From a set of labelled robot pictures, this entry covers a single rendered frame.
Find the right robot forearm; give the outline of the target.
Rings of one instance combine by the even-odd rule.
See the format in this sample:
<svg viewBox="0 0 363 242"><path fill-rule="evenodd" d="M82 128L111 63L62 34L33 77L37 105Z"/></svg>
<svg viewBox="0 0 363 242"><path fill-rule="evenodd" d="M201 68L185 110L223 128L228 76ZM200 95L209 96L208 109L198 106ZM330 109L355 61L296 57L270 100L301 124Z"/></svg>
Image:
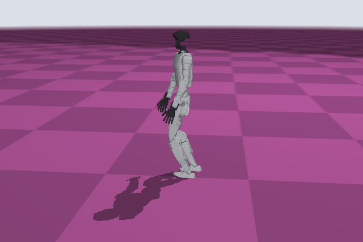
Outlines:
<svg viewBox="0 0 363 242"><path fill-rule="evenodd" d="M167 98L171 98L172 94L174 93L174 89L176 87L176 81L171 78L169 88L167 89Z"/></svg>

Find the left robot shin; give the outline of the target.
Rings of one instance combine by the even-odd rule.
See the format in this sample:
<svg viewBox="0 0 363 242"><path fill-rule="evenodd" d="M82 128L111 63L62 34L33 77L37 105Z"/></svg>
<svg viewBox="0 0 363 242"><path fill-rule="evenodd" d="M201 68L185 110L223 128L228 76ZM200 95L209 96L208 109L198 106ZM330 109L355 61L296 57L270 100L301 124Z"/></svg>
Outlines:
<svg viewBox="0 0 363 242"><path fill-rule="evenodd" d="M171 141L171 144L169 143L169 146L170 146L170 149L171 149L172 153L174 154L176 160L181 165L182 169L185 171L185 173L187 171L187 174L190 175L191 169L187 162L187 155L185 153L184 147L180 145L180 142L177 139L173 139Z"/></svg>

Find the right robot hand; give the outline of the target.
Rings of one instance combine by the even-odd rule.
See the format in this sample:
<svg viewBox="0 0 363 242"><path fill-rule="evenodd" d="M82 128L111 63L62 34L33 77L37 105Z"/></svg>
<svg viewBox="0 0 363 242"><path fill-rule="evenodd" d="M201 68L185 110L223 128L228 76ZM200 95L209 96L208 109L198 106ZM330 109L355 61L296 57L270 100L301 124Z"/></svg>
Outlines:
<svg viewBox="0 0 363 242"><path fill-rule="evenodd" d="M166 96L167 96L167 92L164 95L164 99L162 99L161 101L159 101L158 104L157 104L157 106L159 106L158 107L158 111L160 109L160 112L161 112L161 110L162 110L162 112L163 112L163 110L166 111L166 108L167 108L167 105L168 105L168 100L170 100L170 98L167 98ZM165 109L164 109L164 106L165 106Z"/></svg>

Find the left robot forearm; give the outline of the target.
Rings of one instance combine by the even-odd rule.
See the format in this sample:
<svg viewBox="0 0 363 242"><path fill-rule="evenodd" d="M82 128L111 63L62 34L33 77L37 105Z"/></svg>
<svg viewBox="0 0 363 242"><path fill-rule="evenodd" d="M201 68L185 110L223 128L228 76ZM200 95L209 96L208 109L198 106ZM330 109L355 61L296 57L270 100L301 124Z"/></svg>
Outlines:
<svg viewBox="0 0 363 242"><path fill-rule="evenodd" d="M179 102L181 101L181 97L183 97L185 93L185 89L187 86L187 82L185 80L181 80L179 82L179 88L177 89L176 96L174 97L174 102L172 104L173 108L177 108Z"/></svg>

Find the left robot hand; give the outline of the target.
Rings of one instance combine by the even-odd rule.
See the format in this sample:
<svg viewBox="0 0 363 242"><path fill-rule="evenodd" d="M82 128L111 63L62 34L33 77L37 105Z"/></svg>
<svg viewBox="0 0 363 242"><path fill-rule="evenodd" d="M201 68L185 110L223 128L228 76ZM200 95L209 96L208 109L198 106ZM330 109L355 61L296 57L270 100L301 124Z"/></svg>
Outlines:
<svg viewBox="0 0 363 242"><path fill-rule="evenodd" d="M178 104L177 108L173 108L173 107L172 107L172 104L173 104L173 102L171 103L170 109L168 109L167 111L165 111L165 112L162 114L162 116L164 116L164 114L166 114L165 118L163 119L163 121L165 121L165 119L166 119L166 117L167 117L167 120L166 120L166 122L165 122L165 123L167 123L167 121L168 121L168 119L169 119L169 117L170 117L170 119L169 119L169 121L168 121L168 124L170 123L170 121L171 121L171 124L172 124L172 122L173 122L173 120L174 120L174 117L175 117L175 110L177 110L177 108L178 108L178 106L179 106L179 104ZM171 120L171 118L172 118L172 120Z"/></svg>

